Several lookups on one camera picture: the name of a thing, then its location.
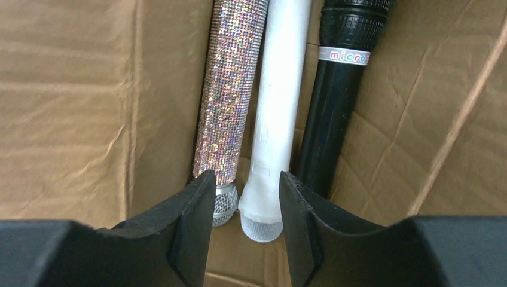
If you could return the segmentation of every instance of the white microphone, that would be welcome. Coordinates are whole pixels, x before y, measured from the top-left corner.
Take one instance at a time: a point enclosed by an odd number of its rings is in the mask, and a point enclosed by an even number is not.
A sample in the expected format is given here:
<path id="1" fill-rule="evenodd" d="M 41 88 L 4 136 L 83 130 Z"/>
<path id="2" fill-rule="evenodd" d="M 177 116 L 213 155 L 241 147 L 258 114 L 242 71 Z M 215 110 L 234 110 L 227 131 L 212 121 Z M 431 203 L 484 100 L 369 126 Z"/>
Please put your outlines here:
<path id="1" fill-rule="evenodd" d="M 271 0 L 262 58 L 250 173 L 239 200 L 243 232 L 256 242 L 283 229 L 278 196 L 289 170 L 311 0 Z"/>

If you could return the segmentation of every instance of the sparkly microphone handle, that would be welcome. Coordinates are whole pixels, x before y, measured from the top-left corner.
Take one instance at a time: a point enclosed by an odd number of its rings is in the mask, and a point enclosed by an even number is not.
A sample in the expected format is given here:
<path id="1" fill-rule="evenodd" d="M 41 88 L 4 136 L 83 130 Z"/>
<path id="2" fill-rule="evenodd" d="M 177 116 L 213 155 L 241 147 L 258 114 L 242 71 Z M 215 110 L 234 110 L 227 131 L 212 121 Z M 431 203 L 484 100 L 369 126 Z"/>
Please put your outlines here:
<path id="1" fill-rule="evenodd" d="M 327 197 L 369 55 L 390 0 L 326 0 L 319 64 L 296 176 Z"/>
<path id="2" fill-rule="evenodd" d="M 234 186 L 268 0 L 215 0 L 197 132 L 194 177 L 216 174 L 213 226 L 237 208 Z"/>

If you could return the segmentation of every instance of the microphone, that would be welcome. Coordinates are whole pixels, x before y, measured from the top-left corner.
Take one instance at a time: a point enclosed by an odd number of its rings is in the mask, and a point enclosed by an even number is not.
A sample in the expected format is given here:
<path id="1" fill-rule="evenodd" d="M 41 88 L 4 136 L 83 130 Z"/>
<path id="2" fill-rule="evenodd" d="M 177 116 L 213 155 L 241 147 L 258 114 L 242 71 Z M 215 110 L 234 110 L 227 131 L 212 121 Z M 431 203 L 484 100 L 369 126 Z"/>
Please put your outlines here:
<path id="1" fill-rule="evenodd" d="M 390 0 L 326 0 L 317 74 L 296 177 L 327 198 L 363 71 Z"/>
<path id="2" fill-rule="evenodd" d="M 232 218 L 236 178 L 268 0 L 215 0 L 193 175 L 216 175 L 213 227 Z"/>
<path id="3" fill-rule="evenodd" d="M 283 229 L 278 187 L 289 169 L 311 0 L 270 0 L 248 180 L 239 201 L 243 232 L 270 242 Z"/>

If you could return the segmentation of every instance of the rhinestone microphone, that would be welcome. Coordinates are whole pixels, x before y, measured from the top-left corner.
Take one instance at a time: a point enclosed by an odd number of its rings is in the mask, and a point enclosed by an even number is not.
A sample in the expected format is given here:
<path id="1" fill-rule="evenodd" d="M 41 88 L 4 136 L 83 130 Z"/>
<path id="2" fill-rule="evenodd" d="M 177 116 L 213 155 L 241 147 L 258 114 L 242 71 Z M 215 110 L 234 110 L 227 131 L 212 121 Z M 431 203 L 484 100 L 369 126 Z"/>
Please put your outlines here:
<path id="1" fill-rule="evenodd" d="M 268 0 L 215 0 L 197 131 L 194 177 L 216 173 L 213 226 L 237 209 L 234 185 Z"/>

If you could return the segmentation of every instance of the white label band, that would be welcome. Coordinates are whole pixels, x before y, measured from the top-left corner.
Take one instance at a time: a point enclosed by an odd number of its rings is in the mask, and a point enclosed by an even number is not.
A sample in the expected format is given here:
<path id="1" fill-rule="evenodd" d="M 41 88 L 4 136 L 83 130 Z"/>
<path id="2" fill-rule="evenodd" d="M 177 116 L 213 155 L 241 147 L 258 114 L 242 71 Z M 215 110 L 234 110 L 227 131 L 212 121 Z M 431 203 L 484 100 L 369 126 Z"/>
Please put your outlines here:
<path id="1" fill-rule="evenodd" d="M 333 47 L 320 47 L 319 60 L 366 66 L 370 52 Z"/>

